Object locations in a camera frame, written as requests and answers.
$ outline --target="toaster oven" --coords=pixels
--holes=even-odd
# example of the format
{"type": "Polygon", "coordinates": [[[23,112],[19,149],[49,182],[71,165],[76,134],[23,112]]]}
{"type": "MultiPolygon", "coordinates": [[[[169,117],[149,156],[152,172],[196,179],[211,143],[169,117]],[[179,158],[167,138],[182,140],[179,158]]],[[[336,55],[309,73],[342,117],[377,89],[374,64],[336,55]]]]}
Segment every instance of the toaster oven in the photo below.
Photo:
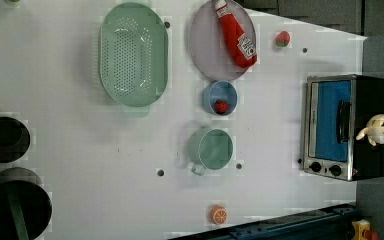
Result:
{"type": "Polygon", "coordinates": [[[305,172],[345,181],[384,176],[384,144],[356,140],[384,114],[384,79],[309,77],[305,111],[305,172]]]}

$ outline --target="pink plate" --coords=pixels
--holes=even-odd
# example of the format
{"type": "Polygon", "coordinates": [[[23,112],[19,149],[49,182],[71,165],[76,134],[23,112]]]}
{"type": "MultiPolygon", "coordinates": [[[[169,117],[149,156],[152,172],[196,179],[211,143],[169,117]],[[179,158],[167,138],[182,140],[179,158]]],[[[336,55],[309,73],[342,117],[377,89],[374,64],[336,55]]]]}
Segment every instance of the pink plate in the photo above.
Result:
{"type": "MultiPolygon", "coordinates": [[[[216,81],[234,80],[248,69],[238,67],[230,56],[220,21],[214,9],[216,0],[208,1],[196,13],[190,33],[190,50],[199,70],[216,81]]],[[[226,0],[230,11],[255,44],[254,25],[238,3],[226,0]]]]}

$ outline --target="plastic colander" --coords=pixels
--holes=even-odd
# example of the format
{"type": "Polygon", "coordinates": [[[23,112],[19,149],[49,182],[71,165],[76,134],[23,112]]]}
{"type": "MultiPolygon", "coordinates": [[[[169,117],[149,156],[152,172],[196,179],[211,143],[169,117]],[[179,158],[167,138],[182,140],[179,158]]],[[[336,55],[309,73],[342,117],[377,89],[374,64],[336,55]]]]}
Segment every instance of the plastic colander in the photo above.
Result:
{"type": "Polygon", "coordinates": [[[145,107],[167,85],[168,35],[150,8],[123,3],[101,26],[99,75],[108,94],[130,107],[145,107]]]}

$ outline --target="blue bowl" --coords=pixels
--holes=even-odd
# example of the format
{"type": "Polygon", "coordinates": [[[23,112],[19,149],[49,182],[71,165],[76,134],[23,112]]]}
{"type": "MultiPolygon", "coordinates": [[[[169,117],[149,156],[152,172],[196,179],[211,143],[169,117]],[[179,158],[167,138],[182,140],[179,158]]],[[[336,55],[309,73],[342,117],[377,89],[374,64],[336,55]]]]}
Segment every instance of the blue bowl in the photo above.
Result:
{"type": "Polygon", "coordinates": [[[236,93],[235,87],[229,82],[213,82],[208,85],[202,94],[202,103],[204,110],[219,116],[226,116],[233,112],[238,103],[238,95],[236,93]],[[214,104],[217,101],[224,101],[229,104],[229,108],[223,114],[218,114],[214,109],[214,104]]]}

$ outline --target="white tabletop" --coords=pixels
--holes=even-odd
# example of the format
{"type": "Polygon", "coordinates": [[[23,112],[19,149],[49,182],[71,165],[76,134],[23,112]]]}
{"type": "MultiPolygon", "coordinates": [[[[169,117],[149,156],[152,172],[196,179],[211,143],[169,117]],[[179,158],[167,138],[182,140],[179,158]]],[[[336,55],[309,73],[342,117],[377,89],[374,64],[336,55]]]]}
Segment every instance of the white tabletop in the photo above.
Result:
{"type": "Polygon", "coordinates": [[[248,11],[259,61],[232,82],[236,112],[217,117],[200,105],[210,81],[188,52],[190,22],[205,0],[138,1],[171,22],[171,67],[163,97],[135,119],[97,75],[100,22],[122,2],[21,0],[7,8],[0,0],[0,115],[22,120],[34,136],[27,155],[0,170],[21,166],[43,178],[53,216],[42,237],[168,239],[215,229],[206,218],[215,203],[228,210],[226,227],[355,201],[355,183],[305,174],[297,159],[307,76],[361,73],[364,38],[248,11]],[[280,49],[282,30],[291,44],[280,49]],[[200,126],[225,129],[235,142],[228,167],[202,177],[185,152],[200,126]]]}

